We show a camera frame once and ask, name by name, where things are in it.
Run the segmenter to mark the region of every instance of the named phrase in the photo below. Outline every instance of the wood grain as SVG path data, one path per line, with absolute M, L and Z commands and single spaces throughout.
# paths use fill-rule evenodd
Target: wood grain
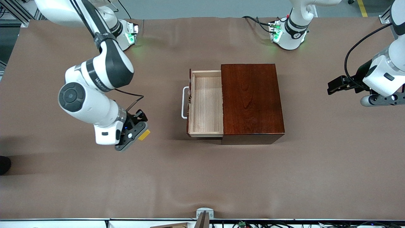
M 284 133 L 275 64 L 221 65 L 224 135 Z
M 223 136 L 221 71 L 193 71 L 190 91 L 189 135 Z

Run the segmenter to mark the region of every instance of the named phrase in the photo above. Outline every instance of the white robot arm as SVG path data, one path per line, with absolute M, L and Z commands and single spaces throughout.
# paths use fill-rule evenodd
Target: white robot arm
M 96 9 L 88 0 L 70 0 L 76 17 L 66 2 L 52 1 L 51 4 L 50 0 L 37 0 L 39 5 L 44 2 L 60 9 L 65 7 L 69 16 L 63 18 L 73 18 L 68 23 L 70 25 L 79 24 L 77 17 L 80 18 L 94 37 L 94 43 L 100 51 L 100 55 L 66 71 L 65 85 L 60 89 L 58 97 L 60 107 L 71 116 L 93 124 L 97 144 L 115 144 L 116 150 L 125 150 L 134 140 L 140 136 L 145 137 L 144 133 L 147 135 L 149 131 L 147 118 L 141 110 L 131 115 L 104 94 L 128 85 L 134 75 L 130 60 L 112 32 L 113 23 L 109 26 L 103 19 L 103 10 Z M 45 4 L 39 9 L 44 10 L 43 7 L 46 8 Z M 56 19 L 53 13 L 48 13 L 47 18 L 64 24 L 62 20 Z
M 292 9 L 289 17 L 270 23 L 272 42 L 286 50 L 294 50 L 304 42 L 307 28 L 314 14 L 311 5 L 334 6 L 341 0 L 290 0 Z
M 39 11 L 51 22 L 67 27 L 84 27 L 84 22 L 69 0 L 35 0 Z M 106 5 L 107 0 L 90 0 L 124 51 L 135 44 L 138 25 L 118 20 Z
M 356 75 L 340 76 L 328 83 L 328 94 L 355 89 L 369 91 L 360 103 L 365 107 L 405 104 L 405 0 L 391 6 L 391 22 L 398 39 L 363 64 Z

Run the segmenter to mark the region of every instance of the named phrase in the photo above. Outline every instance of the wooden drawer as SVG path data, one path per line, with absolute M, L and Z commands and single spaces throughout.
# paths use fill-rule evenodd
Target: wooden drawer
M 190 137 L 221 137 L 222 144 L 271 144 L 284 133 L 274 64 L 226 64 L 217 71 L 190 69 Z
M 221 71 L 190 72 L 188 135 L 224 136 Z

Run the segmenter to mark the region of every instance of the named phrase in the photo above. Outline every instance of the circular joint cap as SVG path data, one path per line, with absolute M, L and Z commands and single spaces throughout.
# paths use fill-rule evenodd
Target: circular joint cap
M 86 94 L 81 84 L 70 82 L 64 85 L 59 92 L 59 104 L 70 112 L 77 112 L 84 103 Z

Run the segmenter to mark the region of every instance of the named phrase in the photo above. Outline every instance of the black band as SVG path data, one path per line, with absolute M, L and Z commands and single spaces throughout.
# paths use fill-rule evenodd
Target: black band
M 297 25 L 296 23 L 292 22 L 291 17 L 288 18 L 288 22 L 291 24 L 292 27 L 297 28 L 297 29 L 306 29 L 309 24 L 302 26 L 302 25 Z
M 86 68 L 90 78 L 92 79 L 93 83 L 97 86 L 97 88 L 99 88 L 103 92 L 111 91 L 111 89 L 105 86 L 104 83 L 98 77 L 96 71 L 94 70 L 92 58 L 86 61 Z
M 118 36 L 121 34 L 122 29 L 123 29 L 122 23 L 118 20 L 118 21 L 117 21 L 117 24 L 114 25 L 114 27 L 112 27 L 112 28 L 110 29 L 110 31 L 112 32 L 112 34 L 113 34 L 115 37 L 118 37 Z
M 101 43 L 106 41 L 107 39 L 116 40 L 115 36 L 109 32 L 105 32 L 105 33 L 96 32 L 96 34 L 94 35 L 94 44 L 96 45 L 97 49 L 100 49 Z
M 302 35 L 304 35 L 305 34 L 305 32 L 307 31 L 307 30 L 302 30 L 302 31 L 295 31 L 295 30 L 293 30 L 292 28 L 290 28 L 290 26 L 288 25 L 288 22 L 285 22 L 284 23 L 284 27 L 285 27 L 285 29 L 286 29 L 286 32 L 288 33 L 288 34 L 290 34 L 291 35 L 291 38 L 293 38 L 293 39 L 299 39 Z
M 404 35 L 404 34 L 405 34 L 405 23 L 397 24 L 397 23 L 394 21 L 392 15 L 390 16 L 390 18 L 391 18 L 392 27 L 393 27 L 395 33 L 396 33 L 398 36 Z

